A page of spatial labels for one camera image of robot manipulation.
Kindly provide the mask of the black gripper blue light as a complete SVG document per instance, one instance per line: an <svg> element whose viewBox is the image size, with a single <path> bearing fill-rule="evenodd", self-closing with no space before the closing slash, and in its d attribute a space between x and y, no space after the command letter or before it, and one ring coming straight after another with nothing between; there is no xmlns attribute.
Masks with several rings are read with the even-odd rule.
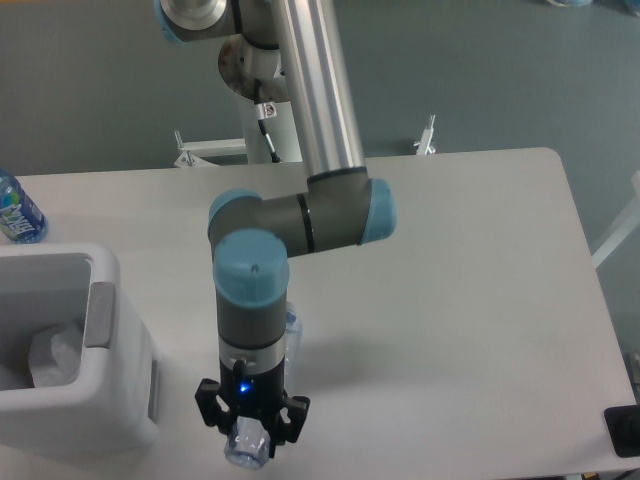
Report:
<svg viewBox="0 0 640 480"><path fill-rule="evenodd" d="M239 379L231 369L221 364L220 383L202 379L195 401L204 424L217 428L224 436L231 433L237 417L267 423L270 437L268 455L273 459L279 446L298 441L310 409L309 397L288 396L284 391L283 364Z"/></svg>

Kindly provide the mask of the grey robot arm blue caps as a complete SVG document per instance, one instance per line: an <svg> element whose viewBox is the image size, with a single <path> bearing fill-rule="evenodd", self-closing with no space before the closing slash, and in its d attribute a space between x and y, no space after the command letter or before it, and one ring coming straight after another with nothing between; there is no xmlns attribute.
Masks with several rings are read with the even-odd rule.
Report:
<svg viewBox="0 0 640 480"><path fill-rule="evenodd" d="M286 388L290 259L390 237L395 202L365 165L332 2L158 1L154 9L173 42L238 36L277 54L264 74L246 71L250 97L264 104L267 84L283 81L307 170L304 192L265 199L235 189L209 210L220 377L202 380L195 400L229 456L257 467L298 440L310 408Z"/></svg>

